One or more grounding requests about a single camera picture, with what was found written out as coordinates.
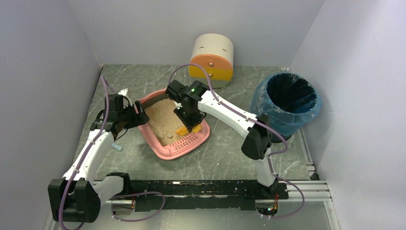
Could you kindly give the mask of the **yellow litter scoop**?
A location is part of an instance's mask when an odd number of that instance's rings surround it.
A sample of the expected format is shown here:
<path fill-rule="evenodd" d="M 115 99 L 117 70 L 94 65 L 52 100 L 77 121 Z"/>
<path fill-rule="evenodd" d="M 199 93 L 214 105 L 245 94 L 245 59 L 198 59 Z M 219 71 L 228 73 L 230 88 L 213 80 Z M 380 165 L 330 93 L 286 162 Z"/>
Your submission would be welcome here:
<path fill-rule="evenodd" d="M 197 133 L 197 132 L 199 132 L 201 129 L 202 129 L 202 126 L 201 126 L 200 124 L 198 124 L 198 125 L 196 125 L 195 127 L 193 127 L 193 128 L 191 129 L 191 131 L 189 131 L 189 130 L 187 129 L 187 127 L 184 126 L 184 127 L 181 127 L 181 128 L 179 128 L 179 129 L 177 129 L 177 130 L 175 131 L 175 133 L 176 133 L 178 136 L 183 137 L 183 136 L 186 136 L 186 135 L 191 134 L 191 133 Z"/>

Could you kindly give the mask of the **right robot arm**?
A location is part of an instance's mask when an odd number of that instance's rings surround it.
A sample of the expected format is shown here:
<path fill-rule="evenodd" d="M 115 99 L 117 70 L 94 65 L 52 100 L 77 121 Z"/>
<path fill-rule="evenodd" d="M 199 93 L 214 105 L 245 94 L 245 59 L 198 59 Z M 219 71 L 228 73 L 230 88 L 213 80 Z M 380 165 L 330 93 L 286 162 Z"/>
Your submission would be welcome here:
<path fill-rule="evenodd" d="M 173 80 L 165 94 L 175 102 L 174 113 L 184 127 L 178 135 L 186 135 L 202 129 L 202 121 L 210 114 L 233 128 L 244 138 L 242 153 L 252 159 L 257 172 L 257 181 L 274 189 L 278 179 L 269 159 L 271 153 L 271 123 L 266 115 L 256 116 L 246 112 L 209 90 L 209 87 L 195 81 L 191 86 Z"/>

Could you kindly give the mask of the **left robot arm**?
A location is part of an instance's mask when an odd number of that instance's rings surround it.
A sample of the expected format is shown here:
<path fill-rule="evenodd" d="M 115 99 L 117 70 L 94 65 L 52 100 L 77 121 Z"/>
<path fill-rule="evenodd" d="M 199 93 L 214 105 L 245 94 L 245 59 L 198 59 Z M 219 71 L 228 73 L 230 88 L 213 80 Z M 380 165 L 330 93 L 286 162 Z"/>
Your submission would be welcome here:
<path fill-rule="evenodd" d="M 93 223 L 101 205 L 114 196 L 133 191 L 129 174 L 111 172 L 94 184 L 107 150 L 122 130 L 146 124 L 149 117 L 140 101 L 128 96 L 110 94 L 90 126 L 88 140 L 71 168 L 61 179 L 48 185 L 52 217 L 55 221 Z"/>

